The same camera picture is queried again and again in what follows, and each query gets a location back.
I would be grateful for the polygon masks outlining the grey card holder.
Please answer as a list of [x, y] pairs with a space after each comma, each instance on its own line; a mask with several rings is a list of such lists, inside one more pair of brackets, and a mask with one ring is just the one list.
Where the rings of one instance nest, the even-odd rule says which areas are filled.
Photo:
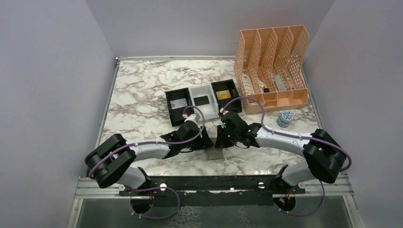
[[220, 160], [223, 159], [223, 151], [221, 148], [209, 148], [206, 150], [207, 153], [207, 160], [212, 161], [212, 160]]

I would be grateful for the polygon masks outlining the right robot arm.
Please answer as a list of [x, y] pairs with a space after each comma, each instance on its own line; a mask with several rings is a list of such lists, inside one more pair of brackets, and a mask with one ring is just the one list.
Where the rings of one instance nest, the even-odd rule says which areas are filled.
[[334, 183], [347, 159], [340, 151], [340, 146], [322, 129], [316, 129], [312, 134], [277, 131], [261, 123], [247, 124], [232, 111], [225, 112], [221, 122], [217, 130], [217, 148], [242, 143], [246, 148], [275, 148], [305, 159], [293, 166], [285, 165], [277, 173], [273, 186], [280, 193], [286, 193], [293, 186], [313, 179]]

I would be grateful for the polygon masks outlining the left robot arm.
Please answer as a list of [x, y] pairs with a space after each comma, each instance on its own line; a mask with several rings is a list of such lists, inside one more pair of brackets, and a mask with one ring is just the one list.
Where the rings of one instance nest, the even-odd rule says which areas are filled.
[[120, 133], [114, 134], [94, 149], [84, 159], [90, 173], [100, 188], [117, 183], [144, 195], [151, 187], [151, 179], [141, 167], [131, 167], [136, 161], [167, 159], [180, 153], [210, 149], [214, 146], [206, 129], [192, 121], [179, 126], [176, 131], [155, 140], [129, 142]]

